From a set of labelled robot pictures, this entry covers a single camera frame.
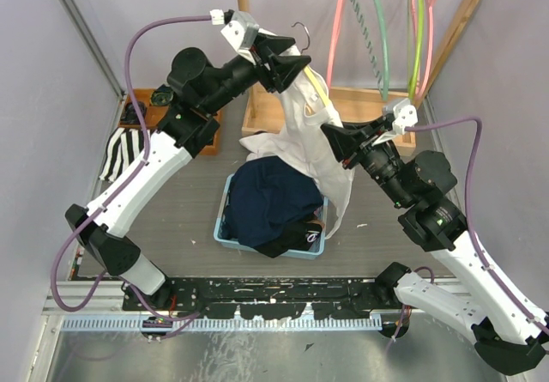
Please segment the yellow hanger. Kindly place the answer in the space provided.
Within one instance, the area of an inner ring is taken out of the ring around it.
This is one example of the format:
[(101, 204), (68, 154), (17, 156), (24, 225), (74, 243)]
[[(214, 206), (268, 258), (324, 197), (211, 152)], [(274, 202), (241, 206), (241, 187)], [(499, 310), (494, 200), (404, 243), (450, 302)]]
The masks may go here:
[[(307, 42), (306, 42), (306, 45), (304, 45), (300, 49), (301, 53), (305, 53), (311, 45), (311, 36), (310, 36), (310, 33), (309, 33), (309, 30), (308, 30), (307, 26), (303, 22), (296, 21), (292, 24), (292, 27), (296, 27), (296, 26), (302, 27), (304, 32), (305, 32)], [(317, 80), (317, 77), (315, 76), (315, 74), (313, 73), (311, 68), (310, 67), (305, 67), (304, 73), (305, 73), (305, 76), (308, 78), (308, 80), (311, 82), (312, 87), (315, 89), (315, 91), (318, 94), (318, 97), (322, 101), (323, 105), (328, 106), (331, 103), (331, 101), (330, 101), (328, 95), (326, 94), (326, 92), (324, 91), (323, 86)]]

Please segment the white t shirt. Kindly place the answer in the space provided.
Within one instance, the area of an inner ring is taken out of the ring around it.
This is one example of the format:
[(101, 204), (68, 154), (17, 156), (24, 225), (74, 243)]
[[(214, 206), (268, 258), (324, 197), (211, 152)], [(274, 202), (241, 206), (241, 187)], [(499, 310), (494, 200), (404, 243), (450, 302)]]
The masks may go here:
[[(311, 70), (329, 96), (323, 77)], [(239, 142), (249, 151), (249, 161), (277, 156), (314, 180), (317, 189), (335, 206), (335, 223), (326, 234), (326, 238), (330, 239), (341, 226), (350, 202), (354, 179), (354, 171), (344, 169), (336, 161), (329, 142), (321, 131), (322, 124), (342, 127), (340, 115), (331, 100), (328, 106), (323, 105), (304, 71), (298, 74), (286, 91), (275, 97), (284, 112), (285, 123), (280, 132), (245, 136)]]

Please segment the navy blue t shirt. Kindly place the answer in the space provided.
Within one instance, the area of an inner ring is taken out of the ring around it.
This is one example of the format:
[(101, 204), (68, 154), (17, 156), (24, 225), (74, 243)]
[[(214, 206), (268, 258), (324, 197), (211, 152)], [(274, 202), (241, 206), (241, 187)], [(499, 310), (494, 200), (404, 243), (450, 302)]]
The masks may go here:
[(254, 249), (284, 227), (314, 219), (324, 197), (314, 180), (277, 156), (246, 162), (232, 176), (225, 209), (230, 238)]

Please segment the black printed t shirt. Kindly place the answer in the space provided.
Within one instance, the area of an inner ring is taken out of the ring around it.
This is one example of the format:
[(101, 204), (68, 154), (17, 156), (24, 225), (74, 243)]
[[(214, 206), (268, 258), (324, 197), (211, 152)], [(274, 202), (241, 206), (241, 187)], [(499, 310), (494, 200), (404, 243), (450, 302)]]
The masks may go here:
[(321, 237), (324, 223), (318, 219), (296, 221), (286, 225), (281, 235), (254, 249), (269, 258), (277, 258), (289, 251), (307, 252)]

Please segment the salmon pink hanger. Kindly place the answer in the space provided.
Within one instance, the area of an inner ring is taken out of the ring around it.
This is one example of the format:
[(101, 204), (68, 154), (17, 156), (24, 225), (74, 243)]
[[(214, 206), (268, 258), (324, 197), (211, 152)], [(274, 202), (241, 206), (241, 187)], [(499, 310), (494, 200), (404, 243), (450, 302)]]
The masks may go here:
[(331, 88), (331, 84), (333, 80), (335, 54), (336, 54), (338, 40), (340, 37), (341, 20), (342, 20), (343, 11), (345, 8), (345, 2), (346, 0), (336, 0), (335, 15), (334, 15), (334, 20), (332, 24), (331, 38), (330, 38), (330, 44), (329, 44), (327, 73), (325, 77), (328, 88)]

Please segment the mint green hanger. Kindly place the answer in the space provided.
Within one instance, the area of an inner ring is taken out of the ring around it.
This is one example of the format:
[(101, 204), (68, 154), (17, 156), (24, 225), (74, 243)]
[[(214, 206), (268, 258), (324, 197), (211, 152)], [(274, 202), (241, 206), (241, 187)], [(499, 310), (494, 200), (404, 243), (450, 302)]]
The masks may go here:
[(356, 16), (357, 23), (359, 25), (360, 32), (363, 36), (366, 50), (368, 52), (368, 59), (371, 65), (372, 73), (376, 80), (377, 90), (380, 93), (382, 101), (387, 101), (389, 98), (389, 79), (390, 79), (390, 67), (389, 67), (389, 42), (387, 35), (387, 26), (385, 16), (383, 12), (383, 6), (381, 0), (372, 0), (379, 33), (379, 44), (381, 46), (381, 57), (378, 58), (374, 53), (374, 46), (371, 40), (371, 30), (366, 24), (365, 13), (360, 4), (360, 0), (349, 0), (353, 12)]

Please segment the pink plastic hanger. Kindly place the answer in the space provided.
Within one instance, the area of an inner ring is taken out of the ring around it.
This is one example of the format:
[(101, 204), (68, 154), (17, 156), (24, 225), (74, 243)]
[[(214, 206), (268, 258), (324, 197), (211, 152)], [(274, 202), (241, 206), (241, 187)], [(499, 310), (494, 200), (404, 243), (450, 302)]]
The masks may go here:
[(431, 75), (434, 50), (434, 6), (437, 0), (425, 0), (425, 33), (422, 48), (422, 61), (419, 72), (419, 84), (413, 99), (417, 106), (426, 93), (428, 79)]

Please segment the lime green hanger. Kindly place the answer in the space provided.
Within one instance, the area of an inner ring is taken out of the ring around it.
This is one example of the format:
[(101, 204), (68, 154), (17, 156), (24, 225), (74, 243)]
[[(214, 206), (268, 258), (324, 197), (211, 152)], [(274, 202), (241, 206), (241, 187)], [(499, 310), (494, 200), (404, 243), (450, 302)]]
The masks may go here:
[(425, 33), (425, 0), (407, 0), (407, 92), (413, 100), (419, 84)]

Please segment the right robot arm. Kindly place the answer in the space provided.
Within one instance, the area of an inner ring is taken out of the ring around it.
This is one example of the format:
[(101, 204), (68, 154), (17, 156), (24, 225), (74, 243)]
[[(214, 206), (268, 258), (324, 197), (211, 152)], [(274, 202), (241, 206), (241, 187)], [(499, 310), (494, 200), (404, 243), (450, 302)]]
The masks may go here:
[(381, 305), (416, 307), (458, 331), (494, 370), (512, 376), (546, 357), (548, 313), (531, 302), (480, 243), (466, 216), (447, 198), (457, 179), (444, 153), (424, 150), (401, 159), (391, 141), (379, 142), (382, 120), (321, 127), (335, 159), (362, 166), (398, 209), (404, 234), (443, 264), (471, 295), (464, 300), (393, 262), (375, 279)]

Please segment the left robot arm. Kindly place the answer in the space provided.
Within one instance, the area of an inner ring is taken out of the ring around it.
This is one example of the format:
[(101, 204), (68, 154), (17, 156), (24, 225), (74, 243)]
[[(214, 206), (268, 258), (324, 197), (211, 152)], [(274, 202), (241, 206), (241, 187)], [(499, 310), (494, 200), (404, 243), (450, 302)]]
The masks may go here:
[(287, 90), (311, 62), (293, 38), (269, 33), (259, 33), (249, 52), (249, 58), (237, 55), (216, 68), (197, 47), (180, 51), (167, 77), (174, 99), (148, 146), (102, 197), (85, 207), (73, 204), (65, 213), (78, 243), (153, 310), (169, 305), (172, 289), (166, 274), (128, 238), (134, 220), (160, 187), (213, 141), (220, 109), (255, 84), (270, 93)]

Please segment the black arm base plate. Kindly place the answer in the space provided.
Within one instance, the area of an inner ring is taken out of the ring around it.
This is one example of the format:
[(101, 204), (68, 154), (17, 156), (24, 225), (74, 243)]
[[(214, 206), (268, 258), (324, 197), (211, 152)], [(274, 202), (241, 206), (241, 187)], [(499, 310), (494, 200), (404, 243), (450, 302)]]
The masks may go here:
[(127, 284), (122, 290), (126, 312), (145, 311), (147, 302), (177, 318), (197, 313), (209, 319), (296, 319), (310, 308), (315, 320), (355, 319), (401, 309), (392, 292), (356, 277), (173, 277), (158, 300), (139, 299)]

